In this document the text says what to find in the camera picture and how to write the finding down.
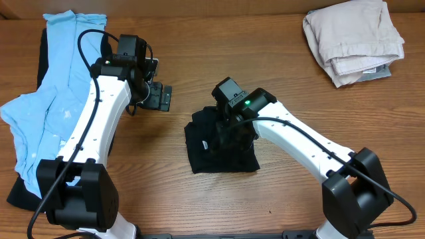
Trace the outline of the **black t-shirt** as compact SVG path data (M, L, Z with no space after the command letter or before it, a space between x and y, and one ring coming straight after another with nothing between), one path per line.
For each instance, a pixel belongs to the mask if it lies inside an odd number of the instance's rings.
M250 173L260 166L255 156L253 136L237 136L226 130L227 123L215 106L206 106L192 115L185 130L187 155L194 174Z

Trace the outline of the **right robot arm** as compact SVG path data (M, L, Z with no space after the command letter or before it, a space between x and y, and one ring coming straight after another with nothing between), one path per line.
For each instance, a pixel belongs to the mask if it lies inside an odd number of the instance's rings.
M276 97L242 90L230 77L212 91L219 115L217 147L240 153L259 137L291 155L319 182L325 222L313 230L286 230L283 238L373 238L371 224L392 203L378 156L354 152L294 117Z

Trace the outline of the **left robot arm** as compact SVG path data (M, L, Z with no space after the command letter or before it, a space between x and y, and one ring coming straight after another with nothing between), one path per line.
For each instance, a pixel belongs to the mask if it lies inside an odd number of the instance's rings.
M142 108L167 112L172 87L154 81L158 59L136 35L116 38L115 54L88 64L90 92L70 139L56 159L37 167L42 200L27 236L40 213L50 224L71 230L69 238L141 238L141 230L119 212L119 193L107 170L110 148L121 114Z

